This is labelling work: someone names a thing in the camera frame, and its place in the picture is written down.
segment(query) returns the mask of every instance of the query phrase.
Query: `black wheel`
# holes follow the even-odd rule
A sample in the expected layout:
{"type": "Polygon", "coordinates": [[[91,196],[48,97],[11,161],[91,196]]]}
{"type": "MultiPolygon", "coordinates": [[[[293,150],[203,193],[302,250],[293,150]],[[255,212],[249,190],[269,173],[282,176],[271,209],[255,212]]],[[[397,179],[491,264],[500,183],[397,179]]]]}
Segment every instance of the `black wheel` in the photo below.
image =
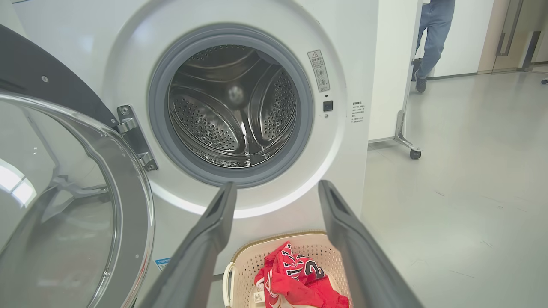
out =
{"type": "Polygon", "coordinates": [[[415,150],[411,150],[411,152],[409,153],[409,156],[411,157],[411,159],[419,159],[420,158],[420,152],[417,152],[415,150]]]}

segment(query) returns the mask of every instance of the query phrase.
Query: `washing machine opening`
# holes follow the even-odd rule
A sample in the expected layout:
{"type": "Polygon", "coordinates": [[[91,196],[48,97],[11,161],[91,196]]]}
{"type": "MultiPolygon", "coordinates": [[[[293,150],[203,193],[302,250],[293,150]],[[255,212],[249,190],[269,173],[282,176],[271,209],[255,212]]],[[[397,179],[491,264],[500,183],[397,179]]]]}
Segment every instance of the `washing machine opening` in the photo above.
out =
{"type": "Polygon", "coordinates": [[[167,104],[179,141],[196,156],[223,168],[249,168],[286,145],[299,96],[272,57],[243,45],[217,45],[179,67],[167,104]]]}
{"type": "Polygon", "coordinates": [[[188,175],[253,187],[301,155],[314,118],[311,89],[299,60],[275,38],[249,26],[210,25],[181,37],[159,60],[150,124],[188,175]]]}

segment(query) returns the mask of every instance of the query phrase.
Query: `person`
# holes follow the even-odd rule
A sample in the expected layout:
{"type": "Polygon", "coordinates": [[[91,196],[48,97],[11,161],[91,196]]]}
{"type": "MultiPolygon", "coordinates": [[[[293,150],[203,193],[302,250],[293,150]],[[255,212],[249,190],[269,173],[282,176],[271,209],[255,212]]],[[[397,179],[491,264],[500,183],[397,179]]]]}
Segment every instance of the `person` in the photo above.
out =
{"type": "Polygon", "coordinates": [[[416,80],[415,89],[419,93],[426,90],[426,75],[430,73],[441,58],[443,45],[451,28],[454,11],[455,0],[430,0],[430,3],[423,5],[423,11],[420,14],[417,50],[425,29],[427,29],[427,36],[424,44],[423,60],[414,75],[416,80]]]}

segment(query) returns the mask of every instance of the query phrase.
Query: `laundry basket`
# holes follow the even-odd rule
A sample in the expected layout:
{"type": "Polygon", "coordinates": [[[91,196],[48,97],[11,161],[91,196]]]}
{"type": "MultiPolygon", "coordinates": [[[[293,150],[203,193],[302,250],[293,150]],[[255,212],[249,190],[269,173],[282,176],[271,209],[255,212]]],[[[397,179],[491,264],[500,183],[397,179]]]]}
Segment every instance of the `laundry basket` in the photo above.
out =
{"type": "Polygon", "coordinates": [[[325,232],[310,231],[267,238],[242,247],[228,264],[222,278],[222,297],[226,307],[253,308],[254,279],[264,266],[264,258],[286,241],[291,242],[294,254],[312,258],[328,275],[333,289],[348,297],[353,307],[348,281],[339,251],[333,247],[325,232]]]}

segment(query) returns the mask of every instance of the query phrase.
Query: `door hinge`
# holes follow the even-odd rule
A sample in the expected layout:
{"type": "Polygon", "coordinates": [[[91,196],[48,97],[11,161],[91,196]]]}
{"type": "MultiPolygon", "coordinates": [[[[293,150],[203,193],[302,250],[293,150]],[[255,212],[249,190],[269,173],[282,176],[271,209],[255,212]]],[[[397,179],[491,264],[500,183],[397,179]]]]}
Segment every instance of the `door hinge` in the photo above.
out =
{"type": "Polygon", "coordinates": [[[120,124],[117,126],[118,132],[137,154],[141,165],[146,171],[157,170],[158,165],[154,160],[149,145],[146,143],[145,136],[142,133],[133,108],[130,105],[123,105],[118,107],[117,111],[120,118],[120,124]]]}

